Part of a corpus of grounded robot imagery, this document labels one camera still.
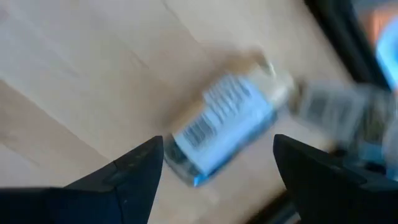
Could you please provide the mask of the tan lid spice jar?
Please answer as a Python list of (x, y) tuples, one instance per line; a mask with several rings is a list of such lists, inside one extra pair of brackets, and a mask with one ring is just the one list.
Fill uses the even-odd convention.
[(293, 76), (262, 53), (227, 60), (171, 124), (166, 163), (187, 185), (204, 184), (274, 124), (294, 88)]

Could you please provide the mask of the orange box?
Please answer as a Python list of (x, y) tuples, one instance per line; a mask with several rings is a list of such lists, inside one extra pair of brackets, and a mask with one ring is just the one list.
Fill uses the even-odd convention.
[(366, 37), (375, 47), (386, 27), (398, 18), (398, 1), (373, 1), (358, 13)]

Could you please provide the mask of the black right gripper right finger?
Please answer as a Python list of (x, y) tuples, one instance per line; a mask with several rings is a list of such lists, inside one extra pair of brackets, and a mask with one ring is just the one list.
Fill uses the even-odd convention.
[(398, 182), (283, 134), (275, 161), (306, 224), (398, 224)]

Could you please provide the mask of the black aluminium table frame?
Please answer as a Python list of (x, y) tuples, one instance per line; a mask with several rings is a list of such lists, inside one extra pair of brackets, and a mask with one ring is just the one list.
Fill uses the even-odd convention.
[(376, 53), (361, 27), (355, 4), (372, 7), (371, 0), (303, 0), (356, 83), (390, 90)]

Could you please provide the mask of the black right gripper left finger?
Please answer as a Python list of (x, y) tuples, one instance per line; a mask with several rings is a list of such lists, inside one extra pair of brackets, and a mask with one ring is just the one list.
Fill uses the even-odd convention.
[(154, 136), (65, 187), (0, 188), (0, 224), (147, 224), (163, 160)]

